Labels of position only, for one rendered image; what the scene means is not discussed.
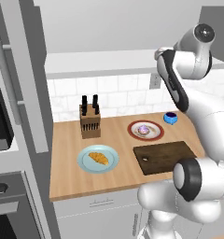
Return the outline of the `golden croissant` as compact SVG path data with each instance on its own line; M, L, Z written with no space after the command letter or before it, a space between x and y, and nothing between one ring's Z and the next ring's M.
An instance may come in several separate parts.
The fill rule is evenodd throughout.
M100 152L90 152L89 156L95 161L103 165L108 165L108 158Z

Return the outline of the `dark wooden cutting board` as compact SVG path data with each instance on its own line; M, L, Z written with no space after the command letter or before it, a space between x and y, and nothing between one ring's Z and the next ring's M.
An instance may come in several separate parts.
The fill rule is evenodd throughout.
M134 147L133 153L145 176L172 172L179 160L196 158L184 141Z

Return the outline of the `white base cabinet door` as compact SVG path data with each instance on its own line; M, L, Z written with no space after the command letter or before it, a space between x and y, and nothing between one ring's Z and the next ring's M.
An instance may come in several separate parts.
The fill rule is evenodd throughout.
M134 239L130 208L58 219L62 239Z

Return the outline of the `wooden knife block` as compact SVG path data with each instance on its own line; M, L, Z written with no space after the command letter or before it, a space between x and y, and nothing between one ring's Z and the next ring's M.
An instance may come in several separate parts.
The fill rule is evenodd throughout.
M87 104L87 112L82 114L82 105L79 106L80 130L83 139L101 136L101 115L95 113L92 104Z

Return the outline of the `pink frosted pastry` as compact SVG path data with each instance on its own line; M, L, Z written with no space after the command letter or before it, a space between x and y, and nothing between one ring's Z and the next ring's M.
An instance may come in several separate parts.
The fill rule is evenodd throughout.
M141 125L139 128L138 128L138 132L141 134L141 135L147 135L149 133L149 129L146 125Z

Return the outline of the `red-rimmed white plate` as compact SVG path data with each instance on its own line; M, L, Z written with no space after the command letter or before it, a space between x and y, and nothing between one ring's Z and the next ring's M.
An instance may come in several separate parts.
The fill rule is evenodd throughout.
M146 125L148 127L149 133L147 135L141 135L138 132L138 128L141 125ZM154 121L150 121L150 120L145 120L145 119L133 121L132 123L128 125L127 131L131 137L141 141L159 140L164 135L164 130L158 123Z

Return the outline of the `light blue plate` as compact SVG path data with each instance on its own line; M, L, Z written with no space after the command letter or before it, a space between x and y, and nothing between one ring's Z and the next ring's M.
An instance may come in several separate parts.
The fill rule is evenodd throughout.
M108 164L96 162L91 153L101 153L108 159ZM83 148L77 156L77 164L85 172L103 174L113 170L119 163L119 154L115 149L105 145L92 145Z

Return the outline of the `small blue bowl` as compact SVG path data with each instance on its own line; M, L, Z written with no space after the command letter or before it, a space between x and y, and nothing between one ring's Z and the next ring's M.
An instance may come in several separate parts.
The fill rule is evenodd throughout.
M168 124L174 125L177 122L178 117L177 114L174 112L166 112L163 115L163 120Z

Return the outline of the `grey tall appliance housing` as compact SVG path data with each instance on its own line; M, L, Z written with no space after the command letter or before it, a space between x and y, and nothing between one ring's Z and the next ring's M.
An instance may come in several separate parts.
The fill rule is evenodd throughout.
M21 120L9 75L4 45L10 45L24 102L39 102L49 150L36 153L31 131ZM61 239L49 199L53 119L45 73L47 51L40 14L34 0L0 0L0 89L14 137L0 151L0 174L24 171L45 239Z

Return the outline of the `white drawer front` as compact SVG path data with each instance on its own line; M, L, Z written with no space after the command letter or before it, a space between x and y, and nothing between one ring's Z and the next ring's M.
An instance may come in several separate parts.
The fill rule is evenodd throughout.
M92 203L94 200L103 201L106 198L114 200L114 203L98 207L89 207L89 203ZM138 204L137 189L119 190L80 198L61 200L53 203L57 218L77 216L94 211L135 204Z

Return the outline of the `grey wall outlet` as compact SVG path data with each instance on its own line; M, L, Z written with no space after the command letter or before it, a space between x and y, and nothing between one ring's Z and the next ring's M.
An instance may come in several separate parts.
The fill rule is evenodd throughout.
M158 74L151 74L149 88L151 90L156 90L159 89L160 87L161 87L161 77Z

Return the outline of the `white wall cabinet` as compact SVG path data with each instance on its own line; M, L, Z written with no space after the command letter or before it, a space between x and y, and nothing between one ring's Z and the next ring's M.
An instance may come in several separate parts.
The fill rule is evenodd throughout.
M34 0L46 38L47 78L149 73L153 52L172 46L224 0Z

